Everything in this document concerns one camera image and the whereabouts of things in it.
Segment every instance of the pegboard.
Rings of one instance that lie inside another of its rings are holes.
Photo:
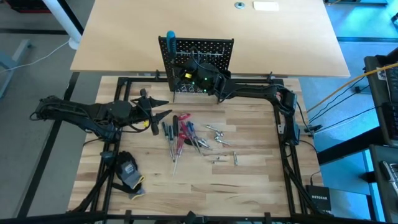
[[[219,70],[227,70],[229,61],[231,60],[234,39],[192,39],[192,38],[176,38],[177,56],[176,64],[184,64],[191,56],[191,47],[196,47],[200,54],[200,61],[208,62],[216,66]],[[163,63],[169,83],[170,91],[174,91],[174,80],[176,76],[173,74],[172,64],[167,52],[166,37],[159,37],[160,51],[162,52]],[[176,87],[177,93],[203,93],[203,91],[191,83],[182,83]]]

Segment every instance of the black pegboard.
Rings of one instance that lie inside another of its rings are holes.
[[[177,56],[176,64],[183,64],[190,58],[190,49],[196,47],[200,53],[200,63],[209,62],[219,70],[227,70],[231,60],[234,39],[193,39],[176,38]],[[159,37],[160,51],[162,52],[164,68],[167,75],[170,91],[174,91],[174,79],[172,64],[167,52],[166,37]],[[176,92],[202,93],[202,90],[193,86],[191,83],[183,83]]]

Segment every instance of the wooden table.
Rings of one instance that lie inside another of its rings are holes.
[[[102,77],[97,103],[113,101],[117,80],[117,77]],[[298,102],[304,107],[299,81],[285,79],[284,83],[298,94]],[[137,98],[141,88],[157,100],[172,101],[167,83],[133,83],[130,98]],[[213,96],[181,93],[177,94],[175,103],[154,108],[154,113],[173,110],[164,119],[168,123],[174,114],[191,113],[197,134],[208,139],[213,148],[204,151],[205,156],[201,157],[192,147],[184,147],[175,176],[162,131],[158,136],[153,136],[150,130],[122,135],[119,151],[129,151],[136,158],[141,174],[146,177],[143,184],[146,194],[129,200],[127,194],[113,189],[109,213],[124,214],[125,210],[132,210],[135,215],[186,215],[191,210],[208,216],[261,217],[264,212],[271,212],[273,217],[289,216],[272,105],[266,100],[250,98],[233,98],[219,105],[215,102]],[[300,123],[300,113],[296,112],[295,116]],[[223,139],[232,146],[215,142],[214,132],[205,128],[205,124],[222,130]],[[94,138],[88,134],[86,140]],[[302,139],[312,142],[308,137]],[[69,209],[75,208],[94,186],[102,149],[103,142],[99,141],[83,148]],[[233,151],[238,155],[238,166],[234,166]],[[309,184],[311,174],[320,170],[317,155],[305,143],[297,146],[297,154],[303,183]],[[213,165],[210,161],[217,156],[227,162]],[[319,174],[314,175],[313,181],[322,185]],[[295,187],[293,192],[299,212]]]
[[[165,71],[158,36],[234,39],[234,74],[349,77],[325,6],[319,0],[273,0],[279,11],[252,1],[96,0],[71,69]]]

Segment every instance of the gray floor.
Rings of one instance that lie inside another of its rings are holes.
[[[85,25],[93,0],[68,2]],[[350,5],[335,5],[328,7],[327,11],[337,36],[398,37],[396,28],[389,22],[389,8],[363,9]],[[352,25],[353,21],[357,21],[356,26]],[[0,27],[61,29],[50,14],[18,14],[4,4],[0,4]],[[22,39],[30,39],[35,46],[24,60],[24,63],[29,63],[66,42],[67,36],[0,34],[0,50],[12,54]],[[396,47],[396,43],[345,42],[340,43],[340,47],[353,78],[362,73],[364,56],[388,53]],[[0,218],[15,216],[51,125],[48,121],[31,122],[28,117],[35,110],[40,98],[63,95],[72,74],[69,67],[74,53],[65,46],[50,58],[19,69],[14,74],[6,97],[0,100],[0,170],[6,170],[0,177]],[[82,103],[94,102],[100,76],[101,74],[97,73],[82,73],[72,100]],[[344,79],[301,78],[306,107],[311,107],[344,82]],[[359,106],[357,101],[361,101],[362,106]],[[327,126],[370,107],[372,101],[369,95],[356,95],[314,121],[314,124]],[[376,125],[375,114],[370,111],[346,125],[317,134],[315,145],[321,151]],[[85,134],[72,125],[63,124],[58,136],[29,215],[63,213],[67,207]],[[358,178],[362,172],[362,154],[322,167],[326,186],[366,194],[369,187]],[[338,179],[333,178],[336,174],[339,175]],[[358,218],[361,215],[352,213],[352,217]]]

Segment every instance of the white cable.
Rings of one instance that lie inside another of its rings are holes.
[[[325,129],[325,130],[323,130],[323,131],[321,131],[321,132],[316,132],[315,134],[320,134],[320,133],[323,133],[323,132],[325,132],[325,131],[329,131],[329,130],[335,129],[335,128],[337,128],[337,127],[340,127],[340,126],[342,126],[342,125],[348,124],[348,123],[352,122],[353,120],[355,120],[356,118],[360,117],[361,115],[362,115],[362,114],[359,114],[358,116],[356,116],[356,117],[354,117],[354,118],[351,118],[349,121],[346,121],[346,122],[343,123],[343,124],[339,124],[339,125],[337,125],[337,126],[330,127],[330,128]]]
[[[5,70],[1,71],[0,74],[3,73],[3,72],[8,72],[8,71],[17,69],[17,68],[21,68],[21,67],[33,65],[33,64],[35,64],[35,63],[37,63],[37,62],[39,62],[39,61],[41,61],[41,60],[44,60],[44,59],[48,58],[49,56],[51,56],[52,54],[54,54],[58,49],[60,49],[61,47],[65,46],[65,45],[68,44],[68,43],[69,43],[69,41],[67,41],[66,43],[64,43],[64,44],[62,44],[61,46],[57,47],[55,50],[53,50],[53,51],[52,51],[51,53],[49,53],[47,56],[42,57],[42,58],[40,58],[40,59],[38,59],[38,60],[36,60],[36,61],[34,61],[34,62],[32,62],[32,63],[28,63],[28,64],[25,64],[25,65],[16,66],[16,67],[14,67],[14,68],[5,69]]]

